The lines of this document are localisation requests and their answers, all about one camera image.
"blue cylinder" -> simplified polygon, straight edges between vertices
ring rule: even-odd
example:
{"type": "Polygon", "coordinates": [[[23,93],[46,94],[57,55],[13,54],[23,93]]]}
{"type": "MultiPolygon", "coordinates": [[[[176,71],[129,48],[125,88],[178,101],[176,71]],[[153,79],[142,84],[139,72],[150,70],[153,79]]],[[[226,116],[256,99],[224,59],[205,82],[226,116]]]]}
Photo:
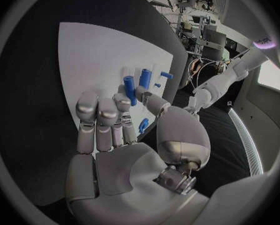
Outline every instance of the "blue cylinder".
{"type": "Polygon", "coordinates": [[[148,118],[144,118],[139,125],[139,133],[143,134],[144,130],[149,126],[148,118]]]}
{"type": "Polygon", "coordinates": [[[152,72],[150,70],[142,69],[139,85],[148,90],[150,88],[151,77],[152,77],[152,72]]]}
{"type": "Polygon", "coordinates": [[[133,76],[125,76],[123,78],[124,88],[126,96],[130,99],[130,105],[135,106],[137,104],[137,98],[135,94],[135,83],[133,76]]]}
{"type": "Polygon", "coordinates": [[[164,71],[161,72],[161,76],[166,77],[168,79],[173,79],[174,78],[174,76],[172,74],[164,72],[164,71]]]}

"white surface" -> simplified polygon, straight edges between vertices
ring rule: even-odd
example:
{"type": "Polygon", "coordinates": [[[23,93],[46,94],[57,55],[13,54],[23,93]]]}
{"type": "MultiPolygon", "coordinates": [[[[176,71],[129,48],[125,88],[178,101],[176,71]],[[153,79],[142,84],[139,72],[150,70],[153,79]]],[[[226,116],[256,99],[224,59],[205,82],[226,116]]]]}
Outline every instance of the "white surface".
{"type": "MultiPolygon", "coordinates": [[[[139,84],[142,69],[152,71],[150,91],[163,95],[167,79],[161,71],[169,72],[173,55],[135,36],[110,28],[75,22],[61,22],[58,35],[58,60],[66,101],[76,127],[76,103],[87,90],[99,97],[111,98],[123,84],[123,77],[134,76],[139,84]]],[[[144,118],[155,120],[140,102],[131,107],[136,134],[144,118]]]]}
{"type": "Polygon", "coordinates": [[[265,61],[257,81],[260,85],[280,91],[280,69],[270,60],[265,61]]]}

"blue object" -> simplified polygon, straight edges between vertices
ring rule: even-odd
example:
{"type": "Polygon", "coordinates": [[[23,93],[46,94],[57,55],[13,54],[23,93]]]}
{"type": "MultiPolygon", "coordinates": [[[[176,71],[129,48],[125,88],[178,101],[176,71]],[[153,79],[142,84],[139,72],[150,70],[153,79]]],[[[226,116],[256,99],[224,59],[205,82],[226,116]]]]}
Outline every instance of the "blue object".
{"type": "Polygon", "coordinates": [[[144,87],[146,90],[150,88],[152,72],[148,69],[142,69],[142,73],[139,79],[139,85],[144,87]]]}
{"type": "Polygon", "coordinates": [[[161,72],[161,76],[166,77],[168,79],[173,79],[174,78],[174,76],[172,74],[164,72],[164,71],[161,72]]]}
{"type": "Polygon", "coordinates": [[[135,83],[133,76],[125,76],[123,78],[124,88],[126,96],[130,99],[130,105],[135,106],[137,104],[137,98],[135,94],[135,83]]]}
{"type": "Polygon", "coordinates": [[[139,125],[139,133],[143,134],[144,130],[149,126],[148,118],[144,118],[139,125]]]}

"purple light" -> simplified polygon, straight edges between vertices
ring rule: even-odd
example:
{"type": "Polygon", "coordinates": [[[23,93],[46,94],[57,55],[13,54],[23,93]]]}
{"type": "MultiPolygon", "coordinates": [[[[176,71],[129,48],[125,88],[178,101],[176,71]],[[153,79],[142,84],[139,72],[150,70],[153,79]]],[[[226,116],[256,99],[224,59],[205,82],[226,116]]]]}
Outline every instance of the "purple light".
{"type": "Polygon", "coordinates": [[[277,46],[273,41],[270,41],[267,43],[257,43],[255,41],[253,41],[252,43],[258,49],[272,49],[277,46]]]}

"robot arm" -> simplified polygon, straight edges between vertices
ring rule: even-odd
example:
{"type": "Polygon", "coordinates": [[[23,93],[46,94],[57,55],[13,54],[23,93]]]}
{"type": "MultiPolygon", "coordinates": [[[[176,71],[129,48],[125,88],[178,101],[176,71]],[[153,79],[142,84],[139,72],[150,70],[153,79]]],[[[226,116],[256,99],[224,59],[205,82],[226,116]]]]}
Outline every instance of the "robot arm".
{"type": "Polygon", "coordinates": [[[219,75],[198,86],[194,91],[194,97],[189,98],[189,105],[185,109],[196,114],[201,108],[206,109],[220,99],[229,87],[236,81],[246,78],[249,71],[259,67],[267,58],[257,48],[251,48],[242,58],[236,58],[230,62],[227,69],[219,75]]]}

